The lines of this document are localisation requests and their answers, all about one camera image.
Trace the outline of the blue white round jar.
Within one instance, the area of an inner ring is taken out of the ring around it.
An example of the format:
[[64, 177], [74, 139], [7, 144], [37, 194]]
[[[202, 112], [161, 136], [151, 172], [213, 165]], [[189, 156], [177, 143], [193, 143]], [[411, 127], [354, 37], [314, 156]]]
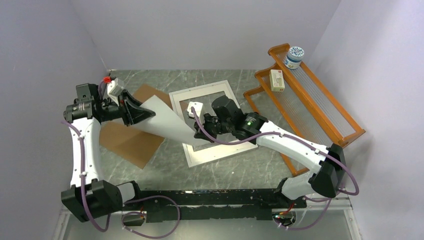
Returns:
[[287, 51], [283, 63], [287, 68], [294, 70], [300, 67], [304, 56], [305, 51], [303, 48], [298, 46], [292, 46]]

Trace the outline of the small cream box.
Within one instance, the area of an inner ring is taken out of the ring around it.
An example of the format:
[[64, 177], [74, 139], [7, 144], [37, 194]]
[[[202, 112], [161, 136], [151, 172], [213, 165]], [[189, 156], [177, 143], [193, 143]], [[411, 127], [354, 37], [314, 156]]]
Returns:
[[283, 71], [280, 69], [271, 69], [269, 71], [270, 88], [273, 92], [283, 92], [285, 90], [285, 81]]

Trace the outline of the brown backing board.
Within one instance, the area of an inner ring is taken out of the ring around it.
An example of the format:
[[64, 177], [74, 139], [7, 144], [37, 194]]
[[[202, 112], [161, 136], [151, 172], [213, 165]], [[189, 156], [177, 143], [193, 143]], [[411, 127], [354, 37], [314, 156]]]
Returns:
[[[142, 103], [152, 96], [157, 96], [172, 109], [169, 95], [147, 84], [143, 84], [133, 96]], [[109, 121], [101, 127], [99, 143], [142, 169], [164, 139], [164, 137], [144, 132], [133, 125], [126, 126], [121, 121], [115, 120]]]

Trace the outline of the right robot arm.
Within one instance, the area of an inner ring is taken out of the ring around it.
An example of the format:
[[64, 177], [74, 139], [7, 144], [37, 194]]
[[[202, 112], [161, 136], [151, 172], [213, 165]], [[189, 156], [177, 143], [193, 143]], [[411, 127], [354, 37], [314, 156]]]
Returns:
[[236, 103], [223, 95], [212, 102], [214, 115], [204, 112], [200, 102], [191, 101], [189, 118], [195, 120], [196, 139], [235, 146], [249, 143], [266, 147], [297, 161], [308, 172], [283, 179], [276, 189], [275, 202], [282, 208], [294, 200], [317, 193], [335, 198], [344, 177], [343, 148], [337, 144], [325, 146], [303, 139], [277, 126], [257, 112], [244, 113]]

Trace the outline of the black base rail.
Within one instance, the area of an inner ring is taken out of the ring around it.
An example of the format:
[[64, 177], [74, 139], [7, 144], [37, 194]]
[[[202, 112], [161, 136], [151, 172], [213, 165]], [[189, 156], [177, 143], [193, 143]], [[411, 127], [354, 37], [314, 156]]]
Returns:
[[140, 190], [122, 211], [142, 211], [147, 223], [180, 220], [271, 220], [288, 208], [305, 209], [301, 196], [290, 200], [278, 189]]

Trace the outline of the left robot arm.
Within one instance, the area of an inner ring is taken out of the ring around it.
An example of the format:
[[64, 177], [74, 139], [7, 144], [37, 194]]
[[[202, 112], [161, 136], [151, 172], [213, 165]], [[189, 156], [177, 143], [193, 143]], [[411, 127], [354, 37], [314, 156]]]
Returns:
[[122, 120], [125, 126], [154, 117], [118, 79], [76, 86], [77, 97], [63, 112], [71, 134], [73, 168], [70, 188], [61, 192], [62, 204], [82, 223], [108, 216], [125, 207], [137, 210], [143, 196], [135, 181], [114, 185], [100, 168], [100, 131], [103, 122]]

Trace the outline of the red and white photo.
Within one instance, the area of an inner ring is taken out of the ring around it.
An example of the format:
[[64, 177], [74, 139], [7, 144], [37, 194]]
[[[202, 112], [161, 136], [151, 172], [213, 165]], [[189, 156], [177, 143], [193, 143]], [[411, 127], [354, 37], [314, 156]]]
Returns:
[[142, 103], [141, 107], [155, 112], [155, 116], [134, 124], [134, 128], [191, 146], [208, 143], [207, 140], [194, 138], [195, 131], [156, 95]]

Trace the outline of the orange wooden shelf rack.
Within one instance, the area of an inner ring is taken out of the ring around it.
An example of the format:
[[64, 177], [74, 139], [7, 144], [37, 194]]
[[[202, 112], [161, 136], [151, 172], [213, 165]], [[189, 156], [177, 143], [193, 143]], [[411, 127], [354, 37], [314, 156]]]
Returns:
[[[296, 135], [327, 146], [335, 143], [342, 148], [347, 147], [361, 137], [366, 132], [365, 129], [304, 62], [296, 69], [285, 65], [290, 47], [288, 43], [284, 43], [267, 51], [275, 63], [255, 73], [259, 86], [244, 92], [244, 98], [252, 110], [258, 112], [253, 96], [265, 93]], [[271, 70], [282, 72], [286, 85], [284, 91], [271, 89]]]

